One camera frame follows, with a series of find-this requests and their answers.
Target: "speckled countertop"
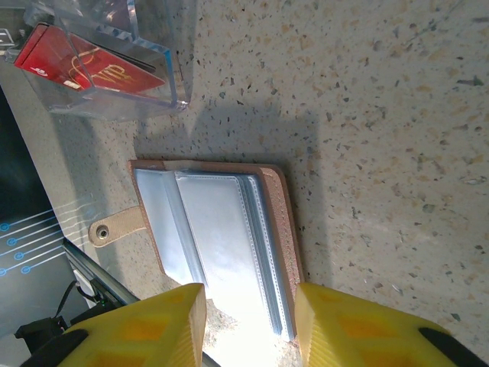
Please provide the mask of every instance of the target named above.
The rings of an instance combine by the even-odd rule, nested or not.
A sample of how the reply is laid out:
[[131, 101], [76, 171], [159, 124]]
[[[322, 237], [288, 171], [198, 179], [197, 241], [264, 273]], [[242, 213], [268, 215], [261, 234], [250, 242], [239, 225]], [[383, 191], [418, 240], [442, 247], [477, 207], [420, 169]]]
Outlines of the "speckled countertop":
[[[136, 157], [279, 164], [308, 281], [434, 320], [488, 360], [487, 0], [204, 1], [197, 12], [193, 101], [174, 117], [49, 115], [0, 65], [53, 206], [87, 194], [100, 217], [135, 205]], [[139, 297], [175, 285], [145, 233], [86, 251]], [[217, 311], [208, 324], [223, 366], [300, 365], [294, 347], [240, 339], [244, 326]]]

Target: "wallet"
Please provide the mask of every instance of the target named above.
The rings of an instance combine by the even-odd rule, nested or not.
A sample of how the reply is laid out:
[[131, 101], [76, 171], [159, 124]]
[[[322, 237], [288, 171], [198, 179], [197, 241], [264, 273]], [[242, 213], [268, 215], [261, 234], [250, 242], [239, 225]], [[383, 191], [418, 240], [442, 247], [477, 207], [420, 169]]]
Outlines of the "wallet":
[[129, 171], [140, 206], [94, 222], [94, 246], [147, 229], [164, 274], [180, 284], [203, 283], [224, 313], [269, 323], [292, 340], [293, 295], [303, 272], [280, 169], [136, 160]]

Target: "clear acrylic box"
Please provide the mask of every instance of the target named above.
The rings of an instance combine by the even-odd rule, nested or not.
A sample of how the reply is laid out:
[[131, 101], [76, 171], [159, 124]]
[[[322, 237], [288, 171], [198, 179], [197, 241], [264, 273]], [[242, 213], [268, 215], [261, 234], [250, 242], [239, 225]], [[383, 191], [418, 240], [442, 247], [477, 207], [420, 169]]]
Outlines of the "clear acrylic box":
[[[70, 59], [73, 82], [63, 85], [42, 74], [24, 74], [46, 109], [54, 113], [127, 121], [183, 111], [190, 91], [175, 52], [170, 14], [164, 0], [33, 2], [24, 21], [31, 27], [40, 21], [50, 24], [57, 41], [47, 44], [45, 57], [48, 63]], [[117, 65], [97, 70], [97, 55], [103, 57], [104, 50], [114, 55]], [[132, 74], [123, 70], [125, 65]], [[120, 80], [112, 85], [111, 78]], [[123, 82], [132, 83], [131, 87], [121, 87]]]

